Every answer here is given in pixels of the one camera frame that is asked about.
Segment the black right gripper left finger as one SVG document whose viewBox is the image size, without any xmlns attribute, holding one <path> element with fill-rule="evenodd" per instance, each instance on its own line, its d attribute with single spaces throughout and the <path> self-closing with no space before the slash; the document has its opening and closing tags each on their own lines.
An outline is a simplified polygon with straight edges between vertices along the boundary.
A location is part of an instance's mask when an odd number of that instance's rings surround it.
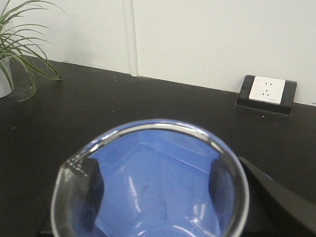
<svg viewBox="0 0 316 237">
<path fill-rule="evenodd" d="M 66 161 L 59 169 L 50 207 L 50 231 L 42 235 L 102 235 L 96 219 L 104 195 L 99 163 Z"/>
</svg>

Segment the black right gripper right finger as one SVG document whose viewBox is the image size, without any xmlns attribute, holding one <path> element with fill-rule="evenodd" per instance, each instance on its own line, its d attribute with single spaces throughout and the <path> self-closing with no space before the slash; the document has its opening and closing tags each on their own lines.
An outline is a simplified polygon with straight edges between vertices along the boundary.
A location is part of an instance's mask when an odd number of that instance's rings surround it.
<svg viewBox="0 0 316 237">
<path fill-rule="evenodd" d="M 244 158 L 249 198 L 243 180 L 224 162 L 211 163 L 209 196 L 218 220 L 219 237 L 314 237 L 316 206 L 282 186 Z"/>
</svg>

